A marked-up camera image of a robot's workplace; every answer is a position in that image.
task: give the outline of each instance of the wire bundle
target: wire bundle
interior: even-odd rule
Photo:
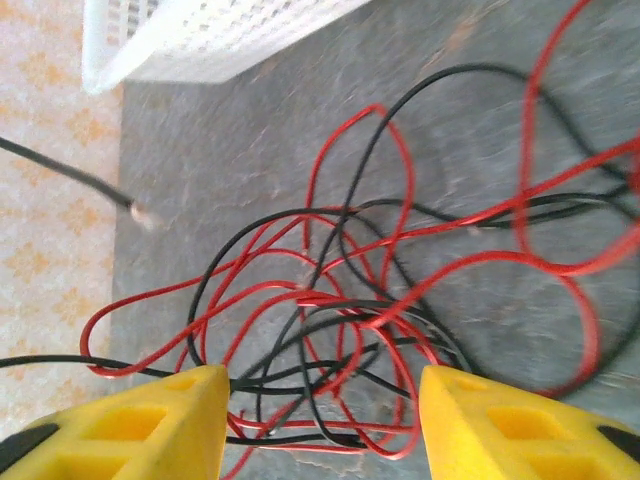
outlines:
[[[206,364],[209,322],[239,302],[251,301],[252,296],[259,292],[275,292],[269,299],[260,303],[245,320],[221,362],[225,365],[230,364],[241,350],[247,334],[266,311],[283,303],[295,304],[295,311],[285,322],[271,351],[266,352],[258,362],[232,380],[232,394],[245,392],[255,395],[255,419],[246,418],[246,412],[237,414],[229,412],[228,426],[233,436],[228,437],[228,443],[246,445],[248,448],[225,478],[232,478],[240,471],[255,447],[341,454],[374,452],[385,458],[401,459],[411,452],[420,436],[420,424],[417,418],[418,393],[409,364],[403,355],[404,349],[409,347],[414,349],[431,364],[451,365],[478,375],[488,376],[479,362],[465,351],[464,346],[438,320],[425,295],[434,285],[453,272],[487,262],[512,262],[527,265],[554,276],[572,295],[582,318],[584,351],[572,380],[564,385],[550,386],[539,393],[560,397],[587,384],[624,351],[636,337],[640,327],[639,314],[627,332],[621,335],[618,344],[606,355],[601,355],[597,312],[576,281],[576,277],[603,271],[638,250],[640,245],[638,215],[635,210],[626,206],[620,197],[630,191],[640,194],[640,137],[604,152],[597,152],[580,133],[560,103],[540,85],[554,47],[573,19],[588,3],[589,0],[579,1],[559,23],[530,76],[504,65],[484,63],[460,65],[442,70],[423,80],[389,110],[376,104],[359,112],[342,125],[320,151],[312,170],[304,207],[269,215],[243,228],[222,247],[201,277],[120,300],[97,312],[82,332],[80,340],[82,356],[48,356],[47,358],[32,356],[5,359],[0,361],[0,367],[35,361],[74,361],[90,364],[89,368],[93,372],[106,377],[121,377],[133,373],[166,376],[171,372],[154,369],[151,365],[183,343],[183,350],[175,367],[176,372],[183,368],[187,357],[190,357],[195,365]],[[517,193],[498,205],[459,218],[414,201],[416,182],[411,154],[402,134],[393,123],[393,117],[428,86],[452,75],[468,72],[505,75],[526,82],[526,89]],[[538,99],[541,99],[558,119],[586,159],[581,164],[544,182],[531,185],[531,171],[534,165],[535,107]],[[344,203],[339,206],[313,207],[318,173],[327,153],[349,128],[371,115],[380,116],[381,121],[365,149]],[[405,197],[376,199],[353,206],[352,202],[360,179],[385,130],[392,136],[402,160],[406,174]],[[632,156],[634,159],[630,174],[606,163],[623,155]],[[605,193],[547,193],[594,168],[599,168],[603,174],[617,179],[617,187]],[[399,209],[398,220],[390,235],[382,232],[373,221],[363,215],[368,209],[379,206]],[[540,206],[554,206],[554,208],[542,213],[533,212],[533,209]],[[622,215],[631,226],[627,233],[602,253],[585,262],[568,265],[550,262],[534,252],[528,235],[530,225],[585,214],[603,207]],[[436,226],[407,229],[407,219],[412,211],[437,219],[440,223]],[[364,226],[377,240],[364,245],[359,244],[347,229],[348,224],[352,222]],[[309,254],[311,229],[314,224],[329,229],[329,235],[322,244],[317,258],[312,258]],[[519,250],[477,253],[459,259],[419,282],[410,277],[397,258],[397,248],[404,240],[429,237],[469,226],[492,229],[513,228]],[[300,251],[284,248],[279,244],[285,236],[295,232],[301,233]],[[335,244],[338,246],[340,255],[329,260],[329,251]],[[243,245],[240,254],[224,262],[228,253],[239,245]],[[384,252],[379,271],[376,271],[367,259],[367,254],[377,249],[382,249]],[[263,256],[297,259],[311,267],[313,274],[310,281],[306,285],[301,285],[296,281],[272,280],[257,283],[233,293],[231,287],[238,275],[257,258]],[[345,294],[343,286],[334,275],[334,269],[339,265],[346,266],[353,276],[370,290],[371,298],[350,298]],[[394,270],[407,287],[407,293],[401,298],[394,297],[388,291],[389,278]],[[198,313],[205,289],[213,277],[219,280],[218,284],[204,311]],[[320,288],[320,279],[325,280],[331,288]],[[134,302],[196,285],[186,328],[153,354],[133,365],[110,359],[99,359],[91,355],[89,348],[91,331],[105,315]],[[321,358],[312,337],[314,333],[327,331],[327,329],[336,331],[336,351],[332,359]],[[366,338],[372,336],[376,341],[367,343]],[[274,359],[288,350],[294,350],[297,353],[298,365],[272,373]],[[383,352],[391,358],[393,381],[380,378],[370,371],[371,366],[380,359]],[[300,386],[270,386],[274,382],[296,375],[302,378]],[[355,418],[349,405],[341,397],[345,383],[355,376],[368,379],[396,395],[393,419],[389,424],[364,422]],[[327,421],[322,418],[317,399],[325,394],[332,396],[344,415],[344,420]],[[262,401],[265,396],[294,396],[294,400],[281,406],[275,414],[263,418]],[[308,404],[312,418],[292,420],[292,416],[303,404]],[[290,436],[282,433],[287,429],[306,428],[314,429],[316,433]],[[403,444],[397,447],[400,439]]]

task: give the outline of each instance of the tiled floor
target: tiled floor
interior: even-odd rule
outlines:
[[[82,90],[81,0],[0,0],[0,135],[117,180],[121,90]],[[74,353],[111,299],[114,208],[67,179],[0,151],[0,355]],[[96,352],[109,350],[107,322]],[[84,367],[0,371],[0,437],[103,393]]]

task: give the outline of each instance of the white plastic basket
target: white plastic basket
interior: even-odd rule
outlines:
[[[369,0],[85,0],[82,78],[222,83]]]

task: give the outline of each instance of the square hole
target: square hole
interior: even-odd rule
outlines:
[[[537,455],[527,460],[541,480],[611,480],[611,476],[589,457]]]
[[[146,440],[167,414],[161,407],[122,407],[107,412],[85,435],[87,440]]]
[[[128,458],[64,455],[60,458],[60,475],[65,480],[111,480]]]
[[[543,410],[523,407],[494,407],[487,415],[502,434],[511,440],[571,440],[553,416]]]

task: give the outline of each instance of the gray floor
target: gray floor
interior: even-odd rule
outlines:
[[[529,69],[571,0],[374,0],[224,85],[127,85],[121,185],[157,209],[169,226],[143,234],[128,219],[117,227],[114,298],[199,275],[243,225],[300,206],[315,154],[345,119],[373,102],[390,105],[417,80],[459,62],[500,61]],[[638,127],[640,4],[594,2],[558,49],[547,84],[565,101],[598,148],[630,138]],[[410,143],[420,201],[451,213],[476,211],[511,195],[518,164],[522,86],[488,74],[467,74],[435,85],[403,109],[398,124]],[[320,180],[319,203],[343,200],[348,179],[375,121],[358,126],[332,151]],[[538,122],[541,179],[580,161],[557,123]],[[404,177],[392,143],[376,149],[358,200],[403,193]],[[602,190],[589,174],[564,187]],[[389,228],[397,212],[373,216]],[[425,223],[412,219],[412,223]],[[606,211],[533,230],[538,252],[578,261],[624,229]],[[317,229],[320,236],[323,232]],[[292,236],[285,244],[299,246]],[[510,233],[472,232],[402,245],[416,277],[479,250],[513,248]],[[263,261],[238,280],[302,278],[305,269]],[[635,260],[580,279],[601,316],[606,344],[635,314]],[[354,285],[352,293],[358,294]],[[136,305],[113,317],[113,354],[136,360],[180,329],[192,291]],[[561,381],[580,358],[582,335],[569,295],[527,268],[498,264],[451,276],[428,297],[442,319],[501,378],[531,385]],[[290,307],[270,311],[243,345],[260,356]],[[216,319],[210,361],[219,361],[252,303]],[[331,339],[320,343],[331,351]],[[170,367],[175,355],[159,362]],[[568,401],[640,428],[640,346],[592,387]],[[276,362],[281,367],[286,359]],[[416,374],[422,363],[415,359]],[[362,418],[384,419],[390,399],[357,383],[346,395]],[[232,408],[251,408],[248,399]],[[330,404],[328,416],[334,414]],[[227,447],[226,464],[239,449]],[[401,462],[374,456],[328,457],[258,452],[238,478],[427,478],[424,449]]]

